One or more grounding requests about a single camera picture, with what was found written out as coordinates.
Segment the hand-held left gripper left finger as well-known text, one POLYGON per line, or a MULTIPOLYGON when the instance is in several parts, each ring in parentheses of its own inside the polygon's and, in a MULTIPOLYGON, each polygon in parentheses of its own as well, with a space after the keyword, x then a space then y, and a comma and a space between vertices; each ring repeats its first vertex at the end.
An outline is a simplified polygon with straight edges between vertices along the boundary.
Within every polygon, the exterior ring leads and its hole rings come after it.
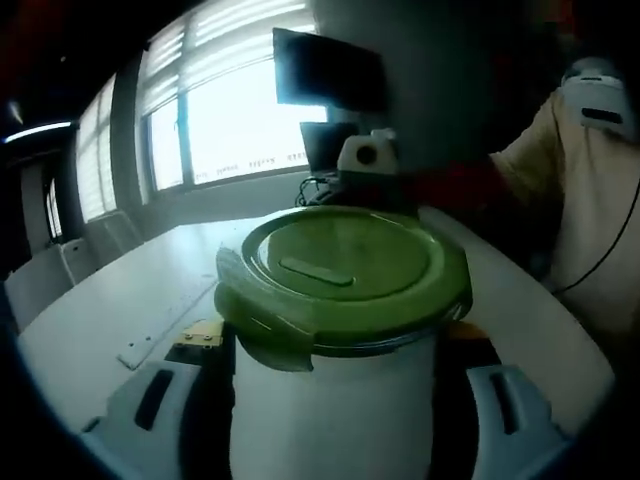
POLYGON ((83 440, 114 473, 229 472, 234 362, 223 320, 197 321, 110 396, 83 440))

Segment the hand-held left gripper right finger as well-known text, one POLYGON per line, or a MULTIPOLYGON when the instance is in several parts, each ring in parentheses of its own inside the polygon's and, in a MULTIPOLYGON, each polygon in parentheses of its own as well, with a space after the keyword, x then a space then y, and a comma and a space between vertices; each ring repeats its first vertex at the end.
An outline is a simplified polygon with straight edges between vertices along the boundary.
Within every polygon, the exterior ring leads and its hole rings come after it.
POLYGON ((560 478, 570 440, 550 402, 504 365, 480 328, 458 322, 437 344, 437 476, 560 478))

